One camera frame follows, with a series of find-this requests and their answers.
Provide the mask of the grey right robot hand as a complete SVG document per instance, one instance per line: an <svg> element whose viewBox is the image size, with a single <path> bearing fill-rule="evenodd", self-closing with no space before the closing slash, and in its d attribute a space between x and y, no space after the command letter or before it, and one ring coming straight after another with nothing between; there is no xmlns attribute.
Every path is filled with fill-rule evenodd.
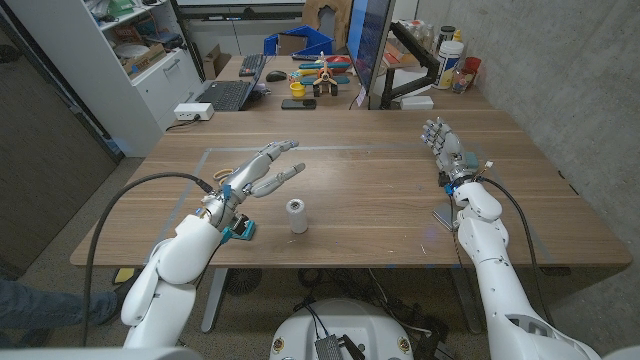
<svg viewBox="0 0 640 360"><path fill-rule="evenodd" d="M426 121L421 140L435 155L440 187L454 189L470 181L478 170L476 155L464 149L457 134L441 117Z"/></svg>

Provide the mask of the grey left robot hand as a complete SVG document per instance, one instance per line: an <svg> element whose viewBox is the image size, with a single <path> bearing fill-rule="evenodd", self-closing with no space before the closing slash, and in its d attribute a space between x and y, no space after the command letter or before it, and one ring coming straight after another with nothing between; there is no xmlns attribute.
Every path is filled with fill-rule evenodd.
<svg viewBox="0 0 640 360"><path fill-rule="evenodd" d="M305 169L299 163L270 176L267 173L271 164L284 152L299 145L296 140L284 140L267 144L249 160L234 169L222 183L221 195L208 195L204 198L204 206L210 213L210 223L222 231L231 223L236 208L247 197L265 197L273 193Z"/></svg>

